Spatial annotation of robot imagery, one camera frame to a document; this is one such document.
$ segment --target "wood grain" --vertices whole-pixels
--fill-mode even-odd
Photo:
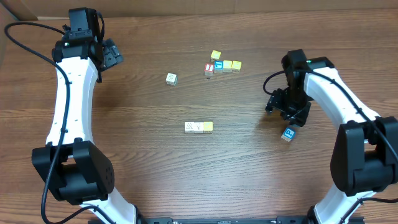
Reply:
[[[264,218],[304,215],[326,194],[336,131],[314,103],[294,141],[266,116],[266,77],[288,50],[327,56],[346,84],[381,116],[397,117],[398,10],[281,12],[106,19],[125,61],[103,73],[93,102],[96,145],[111,159],[116,187],[147,217]],[[47,21],[61,27],[68,21]],[[15,27],[12,35],[50,57],[58,33]],[[210,52],[240,60],[240,74],[208,80]],[[165,84],[178,74],[176,87]],[[284,87],[277,77],[270,90]],[[42,223],[44,183],[32,148],[44,146],[55,104],[55,70],[8,44],[0,70],[0,222]],[[184,134],[184,121],[211,120],[213,134]],[[380,197],[397,198],[390,186]],[[77,208],[49,196],[51,220]],[[369,202],[369,223],[396,223],[398,205]],[[89,213],[71,223],[84,223]]]

